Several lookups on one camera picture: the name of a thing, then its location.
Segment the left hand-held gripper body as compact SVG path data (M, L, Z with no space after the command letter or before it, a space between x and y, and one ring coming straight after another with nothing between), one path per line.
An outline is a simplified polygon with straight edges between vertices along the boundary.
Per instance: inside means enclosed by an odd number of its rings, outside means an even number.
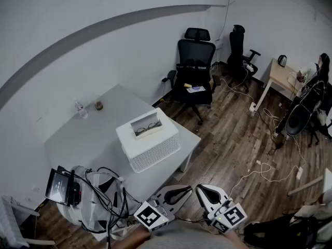
M152 196L148 201L142 203L134 213L134 217L149 232L153 232L175 220L175 215L168 205L163 204L161 199L156 196Z

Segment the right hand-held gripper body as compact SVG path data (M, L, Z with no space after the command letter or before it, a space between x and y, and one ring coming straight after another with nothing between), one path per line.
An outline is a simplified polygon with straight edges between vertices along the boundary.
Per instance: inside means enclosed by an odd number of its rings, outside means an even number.
M220 233L227 234L240 223L247 219L247 214L239 203L234 203L231 198L227 199L219 207L208 213L211 226Z

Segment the eyeglasses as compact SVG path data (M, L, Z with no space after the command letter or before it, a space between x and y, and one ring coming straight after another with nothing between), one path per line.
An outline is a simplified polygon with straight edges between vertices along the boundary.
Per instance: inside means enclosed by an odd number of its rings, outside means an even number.
M147 132L153 128L157 128L157 127L160 127L162 126L161 122L153 122L153 123L150 123L148 125L148 127L144 127L144 128L138 128L134 133L136 136L139 136L141 134L143 134L144 132Z

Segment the person's left forearm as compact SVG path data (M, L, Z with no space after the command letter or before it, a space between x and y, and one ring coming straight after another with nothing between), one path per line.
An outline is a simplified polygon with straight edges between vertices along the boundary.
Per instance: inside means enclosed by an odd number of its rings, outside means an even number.
M134 249L138 249L144 242L151 238L149 230L143 226L139 226L134 231Z

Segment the person's right forearm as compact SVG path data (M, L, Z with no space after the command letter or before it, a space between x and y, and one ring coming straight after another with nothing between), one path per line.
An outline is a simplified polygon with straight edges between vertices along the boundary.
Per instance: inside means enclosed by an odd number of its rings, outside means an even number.
M224 236L230 240L237 249L249 249L249 247L239 238L239 236L234 231L230 231L224 234Z

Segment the person's grey striped shirt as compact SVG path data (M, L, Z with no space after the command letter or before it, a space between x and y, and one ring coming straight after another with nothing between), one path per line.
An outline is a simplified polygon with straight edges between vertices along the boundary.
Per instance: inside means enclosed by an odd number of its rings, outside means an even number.
M223 235L212 234L200 225L174 221L152 232L137 249L236 249Z

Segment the white perforated storage basket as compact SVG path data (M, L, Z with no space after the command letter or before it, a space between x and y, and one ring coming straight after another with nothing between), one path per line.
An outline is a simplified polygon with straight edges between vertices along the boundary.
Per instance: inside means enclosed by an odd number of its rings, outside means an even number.
M157 112L163 129L148 137L136 140L130 123L154 112ZM116 133L122 150L135 173L147 170L181 148L179 130L160 108L155 108L117 127Z

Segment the black bag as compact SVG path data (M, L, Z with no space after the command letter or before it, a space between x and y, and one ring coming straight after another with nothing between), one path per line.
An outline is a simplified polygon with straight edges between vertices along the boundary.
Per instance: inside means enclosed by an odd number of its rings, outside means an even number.
M332 223L332 216L317 219L287 214L277 219L250 223L244 227L244 242L260 249L314 249L316 245L331 245L332 238L319 241L319 230Z

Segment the wooden plank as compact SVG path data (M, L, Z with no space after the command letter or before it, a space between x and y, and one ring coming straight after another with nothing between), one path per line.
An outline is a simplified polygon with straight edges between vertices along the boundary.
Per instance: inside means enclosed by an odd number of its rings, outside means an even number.
M294 190L291 190L291 191L289 191L287 193L287 196L290 197L290 196L292 196L292 195L294 195L294 194L296 194L298 192L301 192L301 191L303 191L303 190L305 190L307 188L310 188L310 187L312 187L312 186L320 183L323 180L323 178L324 178L324 176L320 176L320 177L318 177L318 178L310 181L309 183L307 183L307 184L305 184L303 186L300 186L300 187L298 187L298 188L296 188Z

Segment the black tablet screen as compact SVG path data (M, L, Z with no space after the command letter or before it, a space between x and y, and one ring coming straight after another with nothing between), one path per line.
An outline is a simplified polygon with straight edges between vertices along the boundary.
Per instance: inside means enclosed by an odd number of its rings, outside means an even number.
M45 198L61 205L73 205L74 175L74 170L70 172L61 166L57 170L51 169Z

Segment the black tilted office chair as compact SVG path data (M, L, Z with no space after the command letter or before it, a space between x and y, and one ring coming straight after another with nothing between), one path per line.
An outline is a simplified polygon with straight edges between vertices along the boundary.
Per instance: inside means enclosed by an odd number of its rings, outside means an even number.
M332 84L318 81L311 87L305 87L299 97L298 104L290 111L285 124L285 133L296 136L303 130L311 134L309 147L313 138L318 138L317 131L332 141L329 129L332 128L332 119L327 120L332 110Z

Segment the clear plastic water bottle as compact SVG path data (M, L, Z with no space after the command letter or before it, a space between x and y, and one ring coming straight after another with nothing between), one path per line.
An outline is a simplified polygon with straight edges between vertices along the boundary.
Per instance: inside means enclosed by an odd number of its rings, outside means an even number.
M83 119L88 118L88 112L85 109L85 107L83 106L83 104L81 104L78 101L75 101L75 108L77 109L77 112L81 118L83 118Z

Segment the black lumbar cushion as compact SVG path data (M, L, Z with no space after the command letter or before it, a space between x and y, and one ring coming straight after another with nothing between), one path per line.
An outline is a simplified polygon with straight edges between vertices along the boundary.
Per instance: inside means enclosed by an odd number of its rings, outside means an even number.
M200 72L209 72L210 66L204 63L201 60L189 59L183 63L178 63L176 65L176 70L179 73L200 73Z

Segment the black mesh office chair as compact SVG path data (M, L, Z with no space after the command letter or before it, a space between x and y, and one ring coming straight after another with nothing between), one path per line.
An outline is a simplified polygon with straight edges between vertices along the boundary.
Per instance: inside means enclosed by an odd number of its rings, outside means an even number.
M220 86L218 76L210 75L212 58L216 50L210 42L210 33L206 29L189 27L184 38L177 43L179 63L175 70L168 72L167 80L171 84L172 102L182 103L183 108L173 117L176 120L187 108L198 116L198 124L203 124L197 106L211 107L215 88Z

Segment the black high-back office chair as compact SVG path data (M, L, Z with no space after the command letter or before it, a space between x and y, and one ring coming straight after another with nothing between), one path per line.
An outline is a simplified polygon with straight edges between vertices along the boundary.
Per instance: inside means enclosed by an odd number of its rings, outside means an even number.
M228 87L232 88L235 81L240 81L240 85L248 93L247 83L251 83L252 76L258 71L257 66L252 63L252 59L254 56L261 56L261 54L253 49L250 49L251 55L249 57L243 54L244 34L245 28L243 26L234 25L229 34L231 53L227 59L226 71L222 72L222 75L232 77L232 81L227 83Z

